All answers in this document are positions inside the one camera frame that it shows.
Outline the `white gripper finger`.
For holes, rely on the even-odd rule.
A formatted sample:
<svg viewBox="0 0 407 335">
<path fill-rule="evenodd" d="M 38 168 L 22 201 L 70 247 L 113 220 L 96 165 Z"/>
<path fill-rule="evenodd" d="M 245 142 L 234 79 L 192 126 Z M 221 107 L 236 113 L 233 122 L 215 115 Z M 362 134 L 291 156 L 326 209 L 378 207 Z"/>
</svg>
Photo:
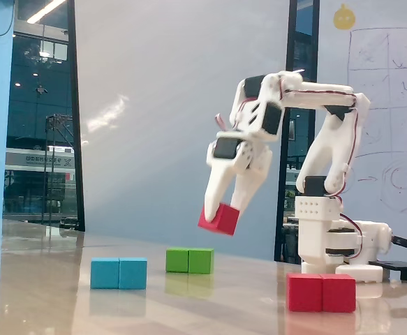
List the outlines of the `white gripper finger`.
<svg viewBox="0 0 407 335">
<path fill-rule="evenodd" d="M 207 222 L 212 222 L 228 186 L 236 173 L 232 166 L 224 162 L 213 162 L 207 189 L 205 191 L 204 215 Z"/>
<path fill-rule="evenodd" d="M 230 202 L 230 206 L 240 213 L 244 213 L 251 199 L 266 180 L 273 153 L 265 143 L 254 141 L 247 145 L 246 156 L 251 160 L 246 169 L 236 176 Z"/>
</svg>

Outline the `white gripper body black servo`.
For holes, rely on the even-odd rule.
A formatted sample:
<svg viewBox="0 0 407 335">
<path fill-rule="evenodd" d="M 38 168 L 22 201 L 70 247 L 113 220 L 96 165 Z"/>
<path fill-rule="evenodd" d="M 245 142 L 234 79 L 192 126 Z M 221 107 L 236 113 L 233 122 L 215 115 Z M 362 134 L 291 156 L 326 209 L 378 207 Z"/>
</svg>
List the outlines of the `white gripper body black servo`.
<svg viewBox="0 0 407 335">
<path fill-rule="evenodd" d="M 208 148 L 212 171 L 244 172 L 260 168 L 258 141 L 242 132 L 219 132 Z"/>
</svg>

